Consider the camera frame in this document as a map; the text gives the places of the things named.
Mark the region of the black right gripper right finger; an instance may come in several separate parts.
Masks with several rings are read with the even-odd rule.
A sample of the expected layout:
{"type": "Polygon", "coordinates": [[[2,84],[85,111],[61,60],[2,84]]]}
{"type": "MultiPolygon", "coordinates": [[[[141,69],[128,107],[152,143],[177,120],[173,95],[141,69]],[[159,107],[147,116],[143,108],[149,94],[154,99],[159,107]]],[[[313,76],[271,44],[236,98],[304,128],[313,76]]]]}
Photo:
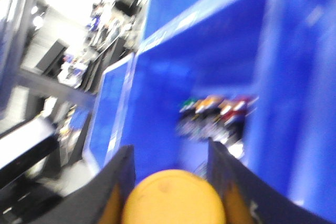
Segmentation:
{"type": "Polygon", "coordinates": [[[208,181],[227,223],[327,223],[267,185],[220,142],[208,143],[208,181]]]}

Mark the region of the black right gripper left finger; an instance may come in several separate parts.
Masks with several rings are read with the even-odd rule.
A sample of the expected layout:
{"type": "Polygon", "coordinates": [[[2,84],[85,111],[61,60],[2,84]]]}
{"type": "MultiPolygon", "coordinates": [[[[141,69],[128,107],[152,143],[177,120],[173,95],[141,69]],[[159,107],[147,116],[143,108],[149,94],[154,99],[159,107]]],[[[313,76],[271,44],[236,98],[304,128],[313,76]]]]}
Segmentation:
{"type": "Polygon", "coordinates": [[[126,145],[89,183],[34,223],[121,223],[125,201],[134,185],[134,147],[126,145]]]}

